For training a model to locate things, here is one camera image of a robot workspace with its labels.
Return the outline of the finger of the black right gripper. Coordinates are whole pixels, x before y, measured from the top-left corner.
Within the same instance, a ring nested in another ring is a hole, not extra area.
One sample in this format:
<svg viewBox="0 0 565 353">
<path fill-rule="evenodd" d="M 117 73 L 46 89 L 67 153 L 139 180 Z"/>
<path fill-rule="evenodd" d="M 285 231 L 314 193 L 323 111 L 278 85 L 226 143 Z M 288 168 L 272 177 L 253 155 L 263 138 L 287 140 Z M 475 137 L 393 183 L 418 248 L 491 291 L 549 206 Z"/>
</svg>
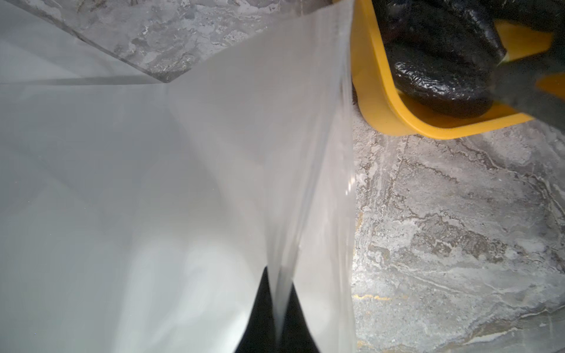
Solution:
<svg viewBox="0 0 565 353">
<path fill-rule="evenodd" d="M 539 54 L 502 64 L 491 74 L 495 100 L 564 131 L 564 40 Z"/>
</svg>

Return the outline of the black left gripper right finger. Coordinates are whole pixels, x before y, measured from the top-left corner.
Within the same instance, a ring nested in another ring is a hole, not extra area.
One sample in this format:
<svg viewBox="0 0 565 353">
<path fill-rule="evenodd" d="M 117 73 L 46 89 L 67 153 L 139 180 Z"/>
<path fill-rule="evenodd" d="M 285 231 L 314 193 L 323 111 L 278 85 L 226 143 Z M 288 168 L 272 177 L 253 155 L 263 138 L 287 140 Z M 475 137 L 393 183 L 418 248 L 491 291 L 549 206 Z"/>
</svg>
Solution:
<svg viewBox="0 0 565 353">
<path fill-rule="evenodd" d="M 282 329 L 280 352 L 319 353 L 319 349 L 308 329 L 294 285 L 291 288 Z"/>
</svg>

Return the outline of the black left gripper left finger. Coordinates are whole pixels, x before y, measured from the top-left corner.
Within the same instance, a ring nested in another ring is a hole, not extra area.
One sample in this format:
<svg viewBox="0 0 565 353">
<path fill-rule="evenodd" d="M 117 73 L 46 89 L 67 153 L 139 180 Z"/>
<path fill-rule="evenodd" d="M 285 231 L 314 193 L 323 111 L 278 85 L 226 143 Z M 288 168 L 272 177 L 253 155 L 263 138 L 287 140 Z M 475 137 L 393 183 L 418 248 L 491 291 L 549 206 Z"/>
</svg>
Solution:
<svg viewBox="0 0 565 353">
<path fill-rule="evenodd" d="M 268 269 L 263 269 L 253 308 L 235 353 L 275 352 L 275 320 Z"/>
</svg>

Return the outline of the clear zip-top bag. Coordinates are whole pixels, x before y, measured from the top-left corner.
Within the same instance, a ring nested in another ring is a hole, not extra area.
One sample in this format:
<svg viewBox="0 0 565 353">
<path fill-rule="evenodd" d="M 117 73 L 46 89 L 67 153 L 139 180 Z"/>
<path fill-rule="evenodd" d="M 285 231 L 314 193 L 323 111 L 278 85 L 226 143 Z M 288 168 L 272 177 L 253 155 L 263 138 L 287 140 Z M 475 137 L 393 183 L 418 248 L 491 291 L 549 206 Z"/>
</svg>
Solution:
<svg viewBox="0 0 565 353">
<path fill-rule="evenodd" d="M 154 83 L 1 3 L 1 350 L 354 352 L 352 1 Z"/>
</svg>

